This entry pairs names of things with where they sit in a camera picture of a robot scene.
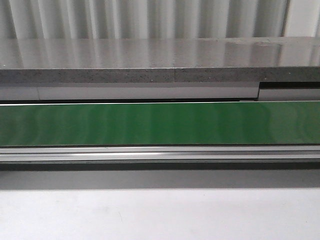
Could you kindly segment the green conveyor belt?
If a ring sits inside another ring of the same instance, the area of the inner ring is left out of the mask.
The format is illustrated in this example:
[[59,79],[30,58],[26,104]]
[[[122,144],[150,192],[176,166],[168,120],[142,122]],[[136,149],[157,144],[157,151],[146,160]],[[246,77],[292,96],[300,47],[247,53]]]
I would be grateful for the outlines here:
[[0,107],[3,147],[294,145],[320,142],[318,101]]

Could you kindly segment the grey stone countertop slab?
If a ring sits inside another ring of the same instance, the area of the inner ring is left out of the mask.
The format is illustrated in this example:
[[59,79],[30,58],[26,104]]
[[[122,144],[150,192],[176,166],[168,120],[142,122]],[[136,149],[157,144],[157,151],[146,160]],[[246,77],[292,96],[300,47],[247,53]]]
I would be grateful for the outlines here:
[[319,82],[316,37],[5,39],[0,82]]

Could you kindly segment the white corrugated curtain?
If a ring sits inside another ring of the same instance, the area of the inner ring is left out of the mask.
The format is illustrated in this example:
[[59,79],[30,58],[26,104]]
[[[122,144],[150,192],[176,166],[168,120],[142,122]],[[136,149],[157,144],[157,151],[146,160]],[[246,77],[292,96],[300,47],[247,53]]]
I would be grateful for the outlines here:
[[3,0],[3,39],[281,37],[287,0]]

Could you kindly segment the aluminium conveyor frame rail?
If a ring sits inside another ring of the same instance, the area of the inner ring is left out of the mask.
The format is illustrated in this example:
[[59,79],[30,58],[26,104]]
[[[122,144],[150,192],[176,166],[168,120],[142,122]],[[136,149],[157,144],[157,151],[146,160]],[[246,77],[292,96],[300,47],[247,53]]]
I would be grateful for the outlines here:
[[1,148],[2,164],[317,163],[319,145]]

